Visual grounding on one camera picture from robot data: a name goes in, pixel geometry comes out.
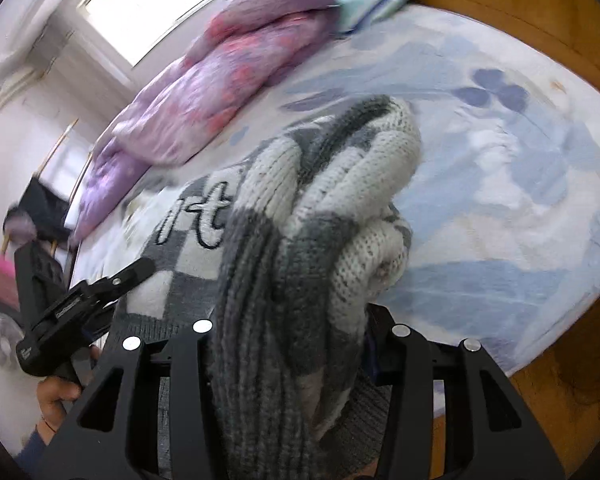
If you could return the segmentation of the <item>person's left hand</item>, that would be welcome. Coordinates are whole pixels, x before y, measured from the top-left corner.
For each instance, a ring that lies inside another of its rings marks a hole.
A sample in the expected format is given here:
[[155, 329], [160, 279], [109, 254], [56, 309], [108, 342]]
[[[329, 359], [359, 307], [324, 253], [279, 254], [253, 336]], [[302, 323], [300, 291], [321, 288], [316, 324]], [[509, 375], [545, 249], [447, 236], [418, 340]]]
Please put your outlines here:
[[78, 400], [81, 393], [80, 385], [58, 376], [48, 376], [38, 383], [36, 398], [41, 417], [35, 429], [45, 445], [55, 437], [67, 416], [64, 403]]

